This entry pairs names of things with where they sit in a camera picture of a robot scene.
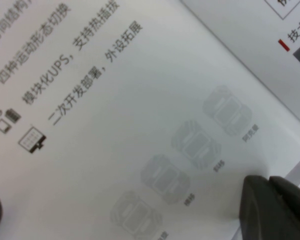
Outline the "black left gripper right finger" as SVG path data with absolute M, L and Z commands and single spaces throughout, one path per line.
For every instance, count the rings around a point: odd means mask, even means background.
M 244 240 L 300 240 L 300 188 L 280 176 L 246 176 L 239 221 Z

